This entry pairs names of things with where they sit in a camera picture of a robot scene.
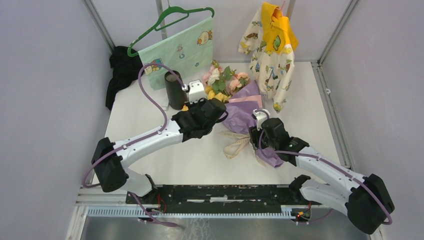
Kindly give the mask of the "purple wrapping paper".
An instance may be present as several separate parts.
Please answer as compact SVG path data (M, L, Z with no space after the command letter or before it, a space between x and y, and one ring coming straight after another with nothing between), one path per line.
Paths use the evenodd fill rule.
M258 84L254 80L230 99L253 95L261 95ZM225 105L228 117L223 121L223 125L230 132L249 135L249 128L256 126L256 120L252 117L253 110L263 108L259 108L256 101L228 102Z

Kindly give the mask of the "beige printed ribbon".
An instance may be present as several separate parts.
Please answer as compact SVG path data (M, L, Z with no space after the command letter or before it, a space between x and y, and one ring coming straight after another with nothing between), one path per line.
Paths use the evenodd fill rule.
M251 137L248 134L235 133L231 131L220 131L217 133L217 135L224 136L229 139L235 139L233 143L225 146L222 150L223 154L228 160L237 157L244 148L249 147L254 156L254 159L258 162L258 164L264 168L266 167L266 163L256 154L256 150L251 143Z

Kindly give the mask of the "artificial flower bunch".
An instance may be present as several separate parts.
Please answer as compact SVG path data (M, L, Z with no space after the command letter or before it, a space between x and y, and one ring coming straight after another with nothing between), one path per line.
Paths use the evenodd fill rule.
M251 79L248 73L236 72L229 66L222 67L216 60L213 60L211 67L201 77L200 82L207 100L218 99L222 103L228 103L230 97L234 97L251 82Z

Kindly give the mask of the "pink wrapping paper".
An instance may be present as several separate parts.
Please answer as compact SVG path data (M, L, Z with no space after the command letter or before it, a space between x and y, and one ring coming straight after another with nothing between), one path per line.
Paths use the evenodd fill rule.
M263 108L262 96L261 95L251 95L246 97L238 97L238 98L230 98L228 100L229 103L237 103L237 102L257 102L259 108Z

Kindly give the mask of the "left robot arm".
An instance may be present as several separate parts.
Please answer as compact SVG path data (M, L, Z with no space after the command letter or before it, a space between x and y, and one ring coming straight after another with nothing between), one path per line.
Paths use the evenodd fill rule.
M125 190L143 197L156 186L148 174L139 174L129 167L141 158L165 147L201 139L215 124L228 116L226 106L216 98L201 99L189 104L163 125L135 137L112 142L108 137L98 141L91 164L98 186L105 193Z

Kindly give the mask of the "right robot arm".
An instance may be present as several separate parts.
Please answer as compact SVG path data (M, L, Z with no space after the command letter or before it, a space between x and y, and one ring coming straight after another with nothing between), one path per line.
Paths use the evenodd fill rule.
M323 157L305 140L290 136L279 118L269 118L249 128L252 146L268 149L266 157L277 157L323 180L320 183L300 175L290 187L308 201L336 210L365 234L373 234L381 225L391 225L394 203L381 177L365 176Z

